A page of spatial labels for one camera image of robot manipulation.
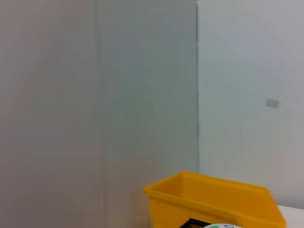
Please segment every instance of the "gray wall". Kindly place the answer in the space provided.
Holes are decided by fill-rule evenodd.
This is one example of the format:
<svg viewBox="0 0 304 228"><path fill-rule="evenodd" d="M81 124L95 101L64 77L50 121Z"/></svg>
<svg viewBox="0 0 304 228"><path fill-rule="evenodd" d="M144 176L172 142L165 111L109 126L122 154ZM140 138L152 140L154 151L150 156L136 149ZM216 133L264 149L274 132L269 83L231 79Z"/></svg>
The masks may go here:
<svg viewBox="0 0 304 228"><path fill-rule="evenodd" d="M0 1L0 226L101 225L92 0Z"/></svg>
<svg viewBox="0 0 304 228"><path fill-rule="evenodd" d="M148 227L143 186L198 168L196 2L98 3L107 227Z"/></svg>
<svg viewBox="0 0 304 228"><path fill-rule="evenodd" d="M1 227L148 227L198 168L195 1L95 6L0 1Z"/></svg>
<svg viewBox="0 0 304 228"><path fill-rule="evenodd" d="M304 2L199 1L203 173L304 208ZM266 99L279 100L278 108Z"/></svg>

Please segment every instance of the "black object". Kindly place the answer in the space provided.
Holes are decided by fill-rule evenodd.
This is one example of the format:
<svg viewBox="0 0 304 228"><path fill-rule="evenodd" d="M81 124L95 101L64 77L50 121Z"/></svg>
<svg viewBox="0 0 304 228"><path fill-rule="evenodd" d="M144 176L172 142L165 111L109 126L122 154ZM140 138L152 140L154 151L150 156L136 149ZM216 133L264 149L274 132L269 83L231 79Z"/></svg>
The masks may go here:
<svg viewBox="0 0 304 228"><path fill-rule="evenodd" d="M190 218L184 225L182 225L180 228L204 228L211 223L199 221L196 219Z"/></svg>

